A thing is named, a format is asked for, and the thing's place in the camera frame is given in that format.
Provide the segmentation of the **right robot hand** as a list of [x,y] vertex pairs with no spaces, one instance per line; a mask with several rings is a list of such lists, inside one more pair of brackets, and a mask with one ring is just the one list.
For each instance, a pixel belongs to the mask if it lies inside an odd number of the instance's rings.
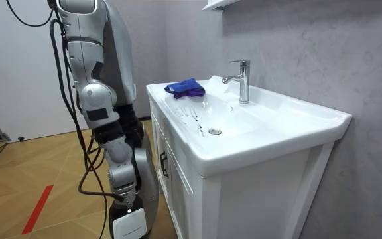
[[131,208],[113,202],[109,208],[109,230],[112,239],[140,239],[147,234],[143,201],[137,197]]

